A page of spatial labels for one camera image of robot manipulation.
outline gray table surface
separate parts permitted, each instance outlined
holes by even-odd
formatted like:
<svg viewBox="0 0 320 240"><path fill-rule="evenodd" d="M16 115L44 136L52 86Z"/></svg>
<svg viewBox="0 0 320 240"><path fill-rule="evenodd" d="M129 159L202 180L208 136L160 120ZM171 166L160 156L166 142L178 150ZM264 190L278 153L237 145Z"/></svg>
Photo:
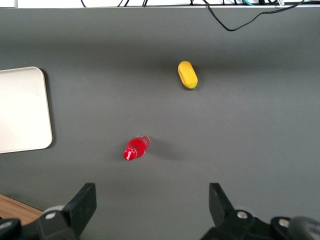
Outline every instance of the gray table surface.
<svg viewBox="0 0 320 240"><path fill-rule="evenodd" d="M260 11L215 9L229 27ZM204 8L0 9L0 70L46 72L54 137L0 155L0 193L45 210L96 183L83 240L199 239L211 182L263 221L319 220L319 13L227 32ZM148 152L125 161L143 134Z"/></svg>

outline screw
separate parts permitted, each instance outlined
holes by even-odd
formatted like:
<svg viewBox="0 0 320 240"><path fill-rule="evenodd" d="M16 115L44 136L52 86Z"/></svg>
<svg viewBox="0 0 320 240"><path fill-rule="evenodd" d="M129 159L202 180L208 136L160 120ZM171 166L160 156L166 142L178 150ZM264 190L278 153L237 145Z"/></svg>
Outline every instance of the screw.
<svg viewBox="0 0 320 240"><path fill-rule="evenodd" d="M279 225L285 228L289 227L290 222L287 219L280 218L279 219Z"/></svg>
<svg viewBox="0 0 320 240"><path fill-rule="evenodd" d="M45 216L46 220L53 219L56 216L55 212L49 213Z"/></svg>
<svg viewBox="0 0 320 240"><path fill-rule="evenodd" d="M238 213L236 215L240 219L247 219L248 218L248 215L244 211L238 211Z"/></svg>
<svg viewBox="0 0 320 240"><path fill-rule="evenodd" d="M5 228L7 228L7 227L10 227L11 225L12 225L12 222L11 222L11 221L7 221L7 222L5 222L5 223L2 223L2 224L0 225L0 230L5 229Z"/></svg>

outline wire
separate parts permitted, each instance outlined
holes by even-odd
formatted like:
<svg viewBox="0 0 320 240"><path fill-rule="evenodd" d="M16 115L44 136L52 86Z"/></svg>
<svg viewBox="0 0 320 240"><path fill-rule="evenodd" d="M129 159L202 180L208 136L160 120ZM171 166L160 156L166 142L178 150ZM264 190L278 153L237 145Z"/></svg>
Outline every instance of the wire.
<svg viewBox="0 0 320 240"><path fill-rule="evenodd" d="M263 12L260 12L257 16L255 16L251 21L248 21L247 23L237 27L237 28L234 28L234 29L230 29L228 28L226 25L224 25L220 19L216 16L216 14L212 11L211 7L210 7L210 4L206 1L206 0L203 0L204 3L205 3L205 6L208 8L209 12L212 14L212 16L215 18L215 20L217 20L217 22L227 31L229 32L234 32L234 31L237 31L241 28L243 28L244 26L247 26L248 24L252 23L254 20L256 20L260 15L263 15L263 14L276 14L276 13L280 13L280 12L283 12L283 11L286 11L286 10L289 10L289 9L293 9L295 8L296 6L299 6L300 4L302 4L305 0L302 0L301 2L298 2L297 4L294 4L292 6L288 6L288 7L285 7L285 8L281 8L281 9L277 9L277 10L273 10L273 11L263 11Z"/></svg>
<svg viewBox="0 0 320 240"><path fill-rule="evenodd" d="M251 2L249 2L248 0L243 0L247 5L249 6L253 6L253 4Z"/></svg>
<svg viewBox="0 0 320 240"><path fill-rule="evenodd" d="M294 2L292 3L292 2L286 2L286 4L288 4L288 5L292 5L292 4L295 4ZM303 2L302 3L302 5L305 5L305 4L308 4L308 5L310 5L310 4L320 4L320 1L318 0L318 1L306 1L306 2Z"/></svg>
<svg viewBox="0 0 320 240"><path fill-rule="evenodd" d="M83 0L80 0L80 1L82 3L83 7L86 8L87 6L84 4L84 1Z"/></svg>
<svg viewBox="0 0 320 240"><path fill-rule="evenodd" d="M270 0L269 0L270 1ZM120 5L122 4L123 0L121 0L121 2L119 3L119 5L117 7L120 7Z"/></svg>

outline red bottle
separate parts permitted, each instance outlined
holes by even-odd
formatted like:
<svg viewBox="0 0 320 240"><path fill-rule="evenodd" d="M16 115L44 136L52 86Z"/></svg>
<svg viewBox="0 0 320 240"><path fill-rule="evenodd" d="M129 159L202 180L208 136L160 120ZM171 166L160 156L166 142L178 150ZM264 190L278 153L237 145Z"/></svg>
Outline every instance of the red bottle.
<svg viewBox="0 0 320 240"><path fill-rule="evenodd" d="M148 136L136 136L126 145L123 157L128 161L140 158L143 154L145 154L149 146L150 138Z"/></svg>

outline yellow sponge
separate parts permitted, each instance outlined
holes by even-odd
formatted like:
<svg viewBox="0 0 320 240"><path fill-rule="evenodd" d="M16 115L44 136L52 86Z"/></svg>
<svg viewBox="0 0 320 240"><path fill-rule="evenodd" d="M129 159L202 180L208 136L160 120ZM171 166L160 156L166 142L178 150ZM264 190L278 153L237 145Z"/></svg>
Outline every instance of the yellow sponge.
<svg viewBox="0 0 320 240"><path fill-rule="evenodd" d="M198 78L190 62L180 62L178 66L178 73L183 85L185 85L188 89L194 89L197 86Z"/></svg>

